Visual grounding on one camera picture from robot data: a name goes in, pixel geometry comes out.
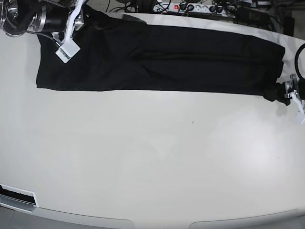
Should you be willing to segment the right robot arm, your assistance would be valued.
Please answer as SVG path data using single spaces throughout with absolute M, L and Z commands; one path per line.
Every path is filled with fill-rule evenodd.
M 51 36 L 64 34 L 68 24 L 83 25 L 82 10 L 76 18 L 70 15 L 82 6 L 84 0 L 2 0 L 0 2 L 0 29 L 8 36 L 18 37 L 25 33 Z

